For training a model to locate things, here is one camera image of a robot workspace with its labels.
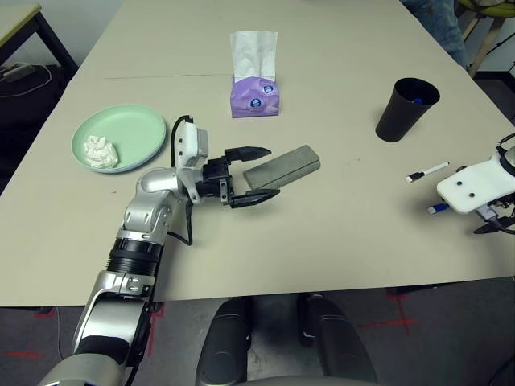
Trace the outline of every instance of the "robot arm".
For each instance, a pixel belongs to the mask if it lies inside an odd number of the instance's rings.
[[[220,197],[223,204],[244,207],[274,197],[278,191],[266,189],[234,195],[228,169],[231,161],[267,154],[267,149],[256,147],[231,149],[203,165],[208,156],[207,132],[186,117],[176,167],[150,170],[138,180],[106,269],[99,272],[80,317],[73,355],[58,363],[39,386],[119,386],[126,369],[132,368],[126,382],[130,384],[150,333],[155,282],[175,206]]]
[[[497,152],[485,162],[462,167],[437,185],[439,195],[458,213],[475,211],[487,222],[474,233],[502,231],[515,235],[508,229],[515,224],[515,210],[509,217],[498,218],[494,207],[515,205],[515,146],[509,150],[501,144],[514,138],[514,134],[500,140]]]

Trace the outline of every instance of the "purple tissue box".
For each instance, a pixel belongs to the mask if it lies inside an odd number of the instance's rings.
[[[279,90],[272,80],[251,76],[234,83],[231,91],[233,118],[279,115]]]

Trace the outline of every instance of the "red tape mark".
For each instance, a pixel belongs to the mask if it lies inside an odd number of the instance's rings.
[[[19,358],[41,358],[41,354],[38,352],[28,351],[4,351],[5,356],[16,356]]]
[[[388,299],[394,300],[397,303],[397,307],[399,309],[399,314],[401,315],[401,320],[403,320],[403,321],[413,320],[413,319],[406,318],[406,313],[404,312],[404,308],[402,307],[401,300],[406,298],[405,294],[396,295],[396,294],[392,294],[392,293],[387,293],[386,297]],[[411,323],[405,323],[405,322],[402,324],[404,326],[404,331],[406,332],[407,335],[410,334],[410,324]]]
[[[36,319],[53,318],[56,315],[56,308],[53,307],[48,314],[34,314]]]
[[[150,325],[150,333],[148,336],[148,350],[146,351],[146,356],[152,355],[152,347],[154,346],[154,324],[155,319],[164,318],[164,306],[166,303],[161,304],[161,310],[157,314],[152,314],[151,316],[151,325]]]
[[[397,319],[397,320],[387,320],[386,322],[370,322],[364,324],[358,324],[358,327],[368,328],[368,327],[388,327],[388,326],[399,326],[402,324],[413,324],[417,322],[415,319]]]

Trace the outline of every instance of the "gray box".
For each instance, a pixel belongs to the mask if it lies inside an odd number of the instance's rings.
[[[304,145],[243,173],[251,189],[279,189],[320,168],[320,157]]]

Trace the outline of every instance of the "tissue box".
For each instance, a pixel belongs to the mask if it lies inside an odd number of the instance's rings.
[[[279,90],[275,82],[251,76],[234,82],[231,92],[233,118],[279,115]]]
[[[275,82],[277,32],[238,31],[231,34],[233,52],[233,117],[279,114]]]

